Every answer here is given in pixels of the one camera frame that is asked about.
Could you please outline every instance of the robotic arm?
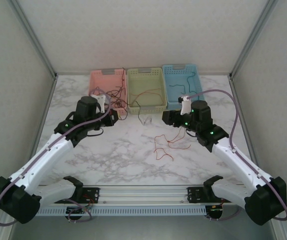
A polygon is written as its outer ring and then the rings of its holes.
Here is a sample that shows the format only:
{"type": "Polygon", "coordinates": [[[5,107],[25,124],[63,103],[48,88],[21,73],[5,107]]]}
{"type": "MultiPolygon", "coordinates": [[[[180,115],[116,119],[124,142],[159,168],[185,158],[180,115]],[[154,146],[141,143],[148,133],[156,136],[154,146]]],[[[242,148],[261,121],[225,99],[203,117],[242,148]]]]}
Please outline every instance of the robotic arm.
{"type": "Polygon", "coordinates": [[[228,133],[213,124],[211,110],[206,101],[197,100],[191,103],[187,97],[180,97],[179,102],[182,104],[181,111],[163,112],[164,123],[194,132],[198,142],[223,160],[244,184],[242,187],[229,183],[222,176],[214,176],[204,182],[203,193],[209,199],[215,196],[237,204],[245,209],[248,216],[258,225],[263,225],[281,213],[284,210],[283,206],[261,177],[269,181],[287,204],[284,180],[281,177],[272,178],[244,155],[234,143],[232,149],[228,133]]]}
{"type": "Polygon", "coordinates": [[[99,130],[100,127],[109,127],[116,123],[118,113],[111,109],[101,120],[84,124],[53,144],[75,126],[103,116],[107,112],[105,98],[105,96],[95,95],[83,96],[78,101],[76,110],[58,124],[54,129],[54,134],[30,161],[8,179],[0,177],[0,195],[5,188],[12,185],[0,200],[0,209],[24,224],[37,214],[40,207],[62,199],[79,200],[82,195],[83,183],[71,176],[48,186],[39,186],[39,184],[63,156],[87,137],[88,131],[99,130]]]}

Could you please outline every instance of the plastic basket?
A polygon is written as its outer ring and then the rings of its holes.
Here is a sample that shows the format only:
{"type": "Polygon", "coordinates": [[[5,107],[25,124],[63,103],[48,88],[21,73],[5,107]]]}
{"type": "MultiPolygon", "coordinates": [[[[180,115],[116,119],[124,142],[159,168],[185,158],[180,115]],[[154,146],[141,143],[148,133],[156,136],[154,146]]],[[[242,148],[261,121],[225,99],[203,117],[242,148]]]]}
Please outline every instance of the plastic basket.
{"type": "MultiPolygon", "coordinates": [[[[127,102],[127,81],[126,81],[126,70],[124,69],[103,69],[95,70],[90,73],[90,83],[89,83],[89,92],[97,87],[104,90],[105,92],[120,90],[120,87],[123,86],[120,98],[127,102]]],[[[123,107],[114,107],[118,111],[119,115],[125,115],[127,104],[123,102],[123,107]]]]}
{"type": "Polygon", "coordinates": [[[131,114],[138,114],[139,110],[141,114],[160,113],[166,109],[165,80],[160,67],[131,68],[127,79],[131,114]]]}
{"type": "MultiPolygon", "coordinates": [[[[178,98],[184,95],[193,95],[203,91],[195,64],[163,65],[165,89],[168,101],[168,110],[181,109],[178,98]]],[[[204,96],[194,97],[191,101],[204,100],[204,96]]]]}

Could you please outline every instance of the blue basket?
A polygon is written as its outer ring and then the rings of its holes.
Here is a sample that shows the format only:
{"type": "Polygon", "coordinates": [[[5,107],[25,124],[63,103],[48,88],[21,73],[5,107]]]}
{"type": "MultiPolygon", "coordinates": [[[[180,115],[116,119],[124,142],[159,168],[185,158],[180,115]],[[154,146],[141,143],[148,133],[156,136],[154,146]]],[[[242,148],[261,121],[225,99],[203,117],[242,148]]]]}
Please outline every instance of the blue basket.
{"type": "MultiPolygon", "coordinates": [[[[168,110],[181,109],[182,106],[178,103],[179,97],[186,95],[191,96],[203,91],[197,66],[195,64],[163,65],[162,70],[167,94],[168,110]]],[[[191,99],[192,102],[196,100],[205,99],[203,95],[191,99]]]]}

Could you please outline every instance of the pink basket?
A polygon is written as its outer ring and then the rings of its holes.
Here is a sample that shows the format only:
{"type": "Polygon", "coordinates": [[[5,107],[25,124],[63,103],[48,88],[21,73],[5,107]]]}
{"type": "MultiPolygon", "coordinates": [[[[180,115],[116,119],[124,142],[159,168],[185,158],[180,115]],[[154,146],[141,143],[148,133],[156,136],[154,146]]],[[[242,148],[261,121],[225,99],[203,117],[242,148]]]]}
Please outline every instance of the pink basket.
{"type": "MultiPolygon", "coordinates": [[[[127,108],[127,81],[126,81],[126,71],[124,69],[103,69],[95,70],[90,73],[90,84],[89,92],[95,88],[100,88],[105,92],[109,91],[119,91],[122,86],[122,92],[120,94],[120,99],[123,100],[122,107],[114,107],[113,109],[118,111],[119,115],[126,114],[127,108]]],[[[115,102],[116,98],[112,97],[111,102],[115,102]]]]}

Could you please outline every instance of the white marble table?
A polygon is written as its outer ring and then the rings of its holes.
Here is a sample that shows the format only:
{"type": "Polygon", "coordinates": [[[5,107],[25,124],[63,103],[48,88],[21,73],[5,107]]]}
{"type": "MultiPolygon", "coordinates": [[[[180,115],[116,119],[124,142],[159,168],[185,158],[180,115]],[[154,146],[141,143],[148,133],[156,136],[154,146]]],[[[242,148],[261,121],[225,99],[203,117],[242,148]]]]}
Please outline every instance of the white marble table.
{"type": "MultiPolygon", "coordinates": [[[[226,76],[201,76],[201,85],[203,90],[231,92],[226,76]]],[[[59,76],[39,148],[46,143],[57,124],[76,109],[77,101],[87,95],[88,87],[88,75],[59,76]]],[[[211,107],[214,123],[230,133],[235,116],[231,100],[222,93],[208,93],[205,100],[211,107]]],[[[54,183],[68,175],[84,185],[198,185],[214,175],[239,183],[226,164],[188,135],[174,146],[184,148],[191,145],[189,149],[166,150],[174,161],[168,156],[156,160],[155,136],[165,134],[171,140],[179,128],[165,125],[161,113],[151,114],[151,117],[151,124],[143,126],[136,115],[129,114],[125,121],[105,127],[103,135],[83,139],[55,165],[42,184],[54,183]]],[[[240,123],[233,141],[249,156],[240,123]]],[[[167,146],[162,138],[158,142],[161,143],[159,146],[167,146]]]]}

